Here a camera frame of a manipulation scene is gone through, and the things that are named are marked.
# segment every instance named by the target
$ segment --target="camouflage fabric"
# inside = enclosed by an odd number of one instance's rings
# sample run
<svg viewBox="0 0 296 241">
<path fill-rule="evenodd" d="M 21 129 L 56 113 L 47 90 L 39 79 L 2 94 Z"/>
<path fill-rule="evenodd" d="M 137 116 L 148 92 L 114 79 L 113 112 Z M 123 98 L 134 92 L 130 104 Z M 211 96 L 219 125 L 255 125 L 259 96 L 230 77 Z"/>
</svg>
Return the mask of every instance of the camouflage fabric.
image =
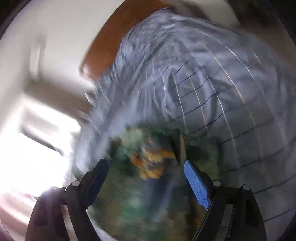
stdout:
<svg viewBox="0 0 296 241">
<path fill-rule="evenodd" d="M 217 179 L 217 142 L 183 138 L 187 159 Z M 111 143 L 109 174 L 90 217 L 120 241 L 191 240 L 206 210 L 190 189 L 179 154 L 179 130 L 129 128 Z"/>
</svg>

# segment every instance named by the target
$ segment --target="blue textured pad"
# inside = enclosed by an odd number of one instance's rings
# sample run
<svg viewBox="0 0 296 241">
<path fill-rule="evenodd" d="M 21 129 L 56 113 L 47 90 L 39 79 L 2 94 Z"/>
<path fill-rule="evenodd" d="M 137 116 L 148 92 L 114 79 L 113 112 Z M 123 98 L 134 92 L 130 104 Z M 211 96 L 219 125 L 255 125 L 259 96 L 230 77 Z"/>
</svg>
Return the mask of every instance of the blue textured pad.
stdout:
<svg viewBox="0 0 296 241">
<path fill-rule="evenodd" d="M 184 164 L 184 173 L 199 204 L 208 209 L 211 205 L 207 195 L 208 189 L 188 160 Z"/>
</svg>

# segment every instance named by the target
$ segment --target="wooden headboard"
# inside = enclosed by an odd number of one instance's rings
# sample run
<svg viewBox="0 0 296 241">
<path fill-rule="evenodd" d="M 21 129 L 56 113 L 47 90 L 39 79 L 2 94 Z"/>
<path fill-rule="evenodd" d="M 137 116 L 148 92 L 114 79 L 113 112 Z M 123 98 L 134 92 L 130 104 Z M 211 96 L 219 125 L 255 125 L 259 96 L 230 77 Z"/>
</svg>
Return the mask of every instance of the wooden headboard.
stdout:
<svg viewBox="0 0 296 241">
<path fill-rule="evenodd" d="M 159 0 L 125 0 L 104 24 L 81 66 L 81 74 L 96 80 L 115 60 L 122 38 L 137 23 L 168 5 Z"/>
</svg>

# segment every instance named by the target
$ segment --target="blue gripper pad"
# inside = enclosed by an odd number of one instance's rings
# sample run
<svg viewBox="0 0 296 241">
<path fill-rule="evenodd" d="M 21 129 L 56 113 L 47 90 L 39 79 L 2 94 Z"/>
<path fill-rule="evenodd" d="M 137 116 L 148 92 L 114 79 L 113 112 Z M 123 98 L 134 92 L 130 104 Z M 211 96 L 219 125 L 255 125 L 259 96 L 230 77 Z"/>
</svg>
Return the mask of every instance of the blue gripper pad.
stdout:
<svg viewBox="0 0 296 241">
<path fill-rule="evenodd" d="M 208 198 L 208 189 L 188 160 L 184 163 L 184 173 L 199 204 L 209 209 L 211 202 Z"/>
</svg>

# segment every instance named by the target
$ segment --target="gray blanket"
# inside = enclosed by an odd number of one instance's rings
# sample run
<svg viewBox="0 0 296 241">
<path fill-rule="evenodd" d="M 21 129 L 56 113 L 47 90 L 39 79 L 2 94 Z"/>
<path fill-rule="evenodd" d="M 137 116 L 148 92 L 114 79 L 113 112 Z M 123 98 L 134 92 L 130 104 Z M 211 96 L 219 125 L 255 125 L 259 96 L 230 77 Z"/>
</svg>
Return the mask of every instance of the gray blanket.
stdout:
<svg viewBox="0 0 296 241">
<path fill-rule="evenodd" d="M 277 240 L 295 214 L 295 101 L 294 73 L 256 37 L 163 9 L 124 37 L 100 77 L 74 165 L 95 166 L 127 125 L 217 136 L 222 182 L 250 185 Z"/>
</svg>

